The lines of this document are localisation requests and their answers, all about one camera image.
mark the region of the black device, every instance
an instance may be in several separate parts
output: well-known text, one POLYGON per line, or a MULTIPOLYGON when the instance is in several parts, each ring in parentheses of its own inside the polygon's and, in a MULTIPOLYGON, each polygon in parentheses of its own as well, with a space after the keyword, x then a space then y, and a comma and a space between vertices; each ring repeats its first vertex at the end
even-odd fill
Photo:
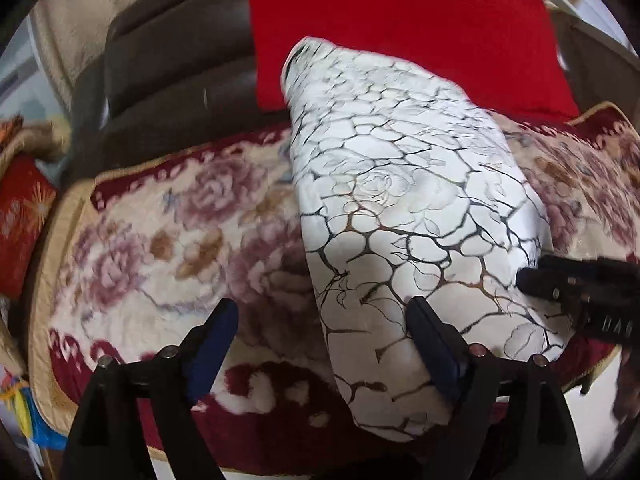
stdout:
POLYGON ((176 479, 222 480, 190 409, 211 390, 237 331, 238 306, 221 300, 180 346, 129 364, 101 357, 71 426, 60 478, 155 480, 138 413, 142 398, 151 401, 176 479))
POLYGON ((543 355, 519 362, 468 345, 421 297, 408 303, 406 325, 434 385, 454 403, 448 431, 420 478, 586 478, 571 414, 543 355), (492 424, 498 397, 508 397, 508 407, 492 424))
POLYGON ((640 267, 598 258, 543 256, 535 269, 521 269, 516 286, 525 294, 557 301, 576 332, 640 348, 640 267))

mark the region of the red fabric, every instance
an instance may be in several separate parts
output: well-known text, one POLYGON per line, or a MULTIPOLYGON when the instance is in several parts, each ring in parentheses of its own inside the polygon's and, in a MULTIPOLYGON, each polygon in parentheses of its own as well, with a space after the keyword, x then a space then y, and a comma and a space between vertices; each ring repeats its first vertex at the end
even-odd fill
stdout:
POLYGON ((407 59, 455 81, 482 108, 578 114, 542 0, 249 0, 258 104, 285 107, 280 72, 304 36, 407 59))
POLYGON ((17 155, 0 180, 0 294, 17 299, 31 251, 56 197, 33 157, 17 155))
POLYGON ((607 359, 615 348, 611 343, 575 334, 560 357, 551 363, 551 369, 558 383, 567 386, 607 359))

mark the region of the colorful object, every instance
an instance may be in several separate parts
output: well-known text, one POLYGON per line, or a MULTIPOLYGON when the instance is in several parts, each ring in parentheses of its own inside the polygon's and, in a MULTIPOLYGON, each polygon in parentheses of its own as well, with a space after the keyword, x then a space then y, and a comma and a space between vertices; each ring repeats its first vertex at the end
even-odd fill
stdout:
POLYGON ((0 400, 15 415, 20 431, 38 446, 49 449, 65 449, 66 438, 46 425, 36 408, 29 383, 7 375, 0 389, 0 400))
POLYGON ((0 294, 20 296, 31 252, 56 197, 30 155, 12 160, 0 180, 0 294))
POLYGON ((413 61, 482 108, 578 114, 542 0, 249 0, 261 108, 285 102, 280 74, 303 37, 413 61))

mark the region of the white pillow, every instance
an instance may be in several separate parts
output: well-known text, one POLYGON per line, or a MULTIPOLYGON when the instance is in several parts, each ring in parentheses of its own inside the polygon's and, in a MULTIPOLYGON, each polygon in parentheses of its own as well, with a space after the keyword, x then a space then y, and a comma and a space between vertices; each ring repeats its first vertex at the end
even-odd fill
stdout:
POLYGON ((448 421, 406 333, 413 296, 496 355, 561 353, 568 318, 513 286, 519 268, 552 248, 544 206, 498 126, 459 86, 305 38, 282 87, 306 257, 358 425, 404 441, 448 421))

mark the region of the floral rug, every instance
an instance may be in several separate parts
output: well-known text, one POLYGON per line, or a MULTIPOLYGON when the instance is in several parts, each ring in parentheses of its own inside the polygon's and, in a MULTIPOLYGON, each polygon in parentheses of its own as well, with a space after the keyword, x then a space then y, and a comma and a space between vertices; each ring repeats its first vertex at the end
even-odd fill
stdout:
MULTIPOLYGON (((309 474, 395 449, 354 425, 335 386, 289 139, 276 127, 100 179, 49 323, 53 373, 73 402, 101 355, 132 362, 179 344, 226 296, 239 306, 238 337, 192 410, 221 467, 309 474)), ((147 442, 161 449, 141 407, 147 442)))

